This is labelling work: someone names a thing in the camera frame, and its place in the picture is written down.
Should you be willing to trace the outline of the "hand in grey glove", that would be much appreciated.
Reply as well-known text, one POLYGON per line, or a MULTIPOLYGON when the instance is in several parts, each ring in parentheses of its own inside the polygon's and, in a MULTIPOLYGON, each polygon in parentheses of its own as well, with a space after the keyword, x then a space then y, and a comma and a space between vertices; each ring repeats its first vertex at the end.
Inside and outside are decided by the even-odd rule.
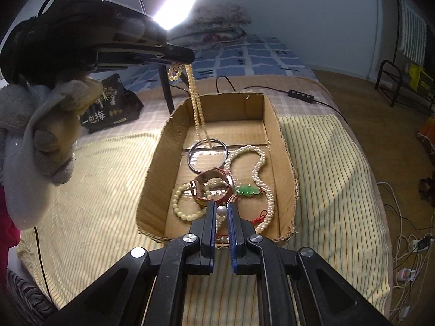
POLYGON ((38 225, 56 186, 74 169, 80 116, 102 95, 98 80, 1 88, 1 186, 19 230, 38 225))

